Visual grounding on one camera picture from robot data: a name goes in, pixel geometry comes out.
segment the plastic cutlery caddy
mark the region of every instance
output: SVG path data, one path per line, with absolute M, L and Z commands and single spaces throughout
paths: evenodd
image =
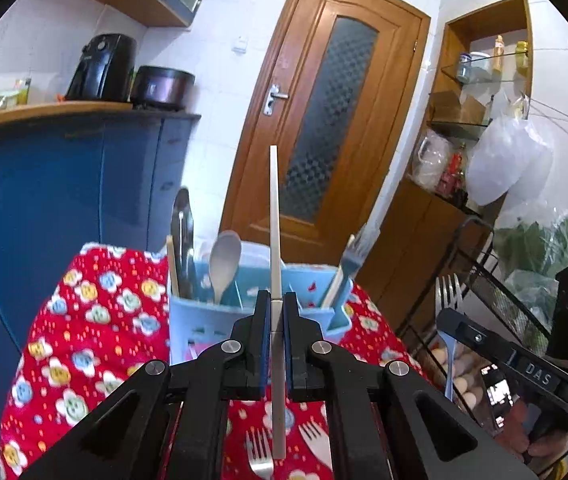
M 282 269 L 282 292 L 295 292 L 299 312 L 320 324 L 328 341 L 338 342 L 350 329 L 351 321 L 344 311 L 352 289 L 352 280 L 334 304 L 335 309 L 320 309 L 336 267 L 288 266 Z M 208 262 L 195 262 L 196 282 L 193 300 L 170 296 L 171 364 L 193 359 L 211 345 L 228 339 L 233 324 L 250 316 L 259 290 L 270 290 L 268 267 L 240 266 L 235 279 L 222 295 L 220 304 L 213 304 L 213 289 L 208 278 Z

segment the door glass window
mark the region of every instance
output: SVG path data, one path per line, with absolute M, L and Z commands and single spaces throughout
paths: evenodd
M 377 38 L 378 32 L 362 22 L 335 20 L 280 190 L 282 214 L 315 221 Z

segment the red floral tablecloth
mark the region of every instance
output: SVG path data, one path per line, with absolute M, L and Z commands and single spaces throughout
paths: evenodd
M 169 360 L 167 272 L 160 254 L 82 248 L 31 326 L 0 423 L 1 478 L 19 476 L 144 362 Z M 346 311 L 353 326 L 341 346 L 362 361 L 401 359 L 421 372 L 358 286 Z M 270 415 L 270 388 L 261 402 L 230 402 L 222 478 L 257 478 L 245 435 L 270 430 Z M 323 402 L 286 402 L 286 460 L 276 461 L 274 480 L 333 477 L 302 440 L 299 425 L 311 420 L 327 430 Z

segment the jar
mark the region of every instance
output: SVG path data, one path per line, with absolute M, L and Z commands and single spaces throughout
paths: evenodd
M 456 79 L 462 84 L 467 84 L 471 81 L 471 55 L 463 52 L 459 55 L 458 72 L 456 73 Z
M 515 65 L 520 75 L 528 75 L 528 41 L 518 41 L 515 47 Z

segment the metal bolt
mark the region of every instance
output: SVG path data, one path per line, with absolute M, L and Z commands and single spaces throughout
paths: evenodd
M 408 373 L 409 367 L 404 361 L 393 361 L 388 365 L 388 369 L 391 370 L 393 375 L 401 377 Z
M 226 352 L 227 354 L 234 354 L 235 352 L 239 351 L 242 347 L 242 344 L 235 339 L 229 339 L 222 343 L 222 352 Z
M 311 348 L 316 354 L 328 354 L 331 351 L 331 344 L 328 341 L 315 341 Z
M 165 368 L 166 368 L 166 366 L 164 365 L 163 362 L 151 361 L 149 363 L 146 363 L 144 370 L 149 375 L 159 375 L 164 371 Z

